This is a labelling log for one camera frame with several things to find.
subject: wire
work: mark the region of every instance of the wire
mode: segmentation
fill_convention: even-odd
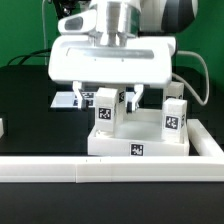
[[[7,66],[9,66],[13,61],[15,61],[18,58],[24,58],[24,57],[37,57],[37,58],[43,58],[43,57],[50,57],[50,56],[46,56],[46,55],[19,55],[17,57],[12,58],[8,63]]]
[[[30,57],[33,57],[34,55],[38,55],[38,54],[44,54],[44,53],[49,53],[51,52],[51,48],[48,49],[44,49],[44,50],[40,50],[40,51],[34,51],[29,55],[26,55],[19,63],[18,65],[22,65],[26,60],[28,60]]]
[[[208,98],[209,98],[209,74],[208,74],[208,68],[207,68],[207,65],[204,61],[204,59],[197,53],[195,52],[191,52],[191,51],[178,51],[177,52],[178,55],[180,56],[192,56],[194,58],[197,58],[201,64],[203,65],[203,68],[204,68],[204,71],[205,71],[205,78],[206,78],[206,96],[205,96],[205,100],[202,101],[202,99],[199,97],[199,95],[195,92],[195,90],[191,87],[191,85],[186,81],[184,80],[183,78],[181,78],[179,75],[177,74],[172,74],[172,76],[180,81],[180,82],[183,82],[184,85],[188,88],[188,90],[192,93],[192,95],[195,97],[195,99],[198,101],[198,103],[202,106],[205,106],[208,102]]]
[[[44,35],[44,49],[48,48],[47,44],[47,29],[46,29],[46,13],[45,13],[45,6],[47,0],[42,1],[42,23],[43,23],[43,35]]]

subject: green wall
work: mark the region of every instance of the green wall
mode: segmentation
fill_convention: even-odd
[[[42,0],[1,0],[0,66],[11,58],[43,49],[41,20]],[[47,34],[51,45],[57,36],[57,19],[53,5],[47,5]],[[198,17],[184,32],[177,35],[179,49],[199,53],[206,61],[210,78],[224,89],[224,1],[199,0]],[[32,59],[28,64],[43,64]],[[177,65],[203,71],[196,60],[178,57]]]

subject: black cable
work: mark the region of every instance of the black cable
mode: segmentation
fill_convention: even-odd
[[[44,50],[40,50],[40,51],[35,51],[35,52],[32,52],[31,54],[29,55],[26,55],[19,63],[18,65],[22,65],[26,60],[28,60],[30,57],[33,57],[35,55],[38,55],[38,54],[44,54],[44,53],[49,53],[51,52],[51,48],[48,48],[48,49],[44,49]]]
[[[44,58],[44,57],[50,57],[50,56],[46,56],[46,55],[19,55],[19,56],[17,56],[17,57],[14,57],[14,58],[12,58],[8,63],[7,63],[7,66],[9,66],[13,61],[15,61],[16,59],[18,59],[18,58],[24,58],[24,57],[28,57],[29,56],[29,58],[30,57],[37,57],[37,58]]]

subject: metal cylinder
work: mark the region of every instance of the metal cylinder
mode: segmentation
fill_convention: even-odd
[[[139,30],[140,11],[127,3],[102,2],[97,10],[96,45],[123,47]]]

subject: black table surface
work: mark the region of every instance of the black table surface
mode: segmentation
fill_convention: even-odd
[[[204,94],[203,78],[178,68]],[[94,111],[52,110],[58,90],[45,66],[0,68],[0,117],[5,135],[0,154],[86,155]],[[198,118],[223,148],[222,99],[211,86],[206,107],[185,92],[188,118]],[[141,102],[159,108],[161,91],[146,90]],[[2,183],[0,223],[224,223],[224,183]]]

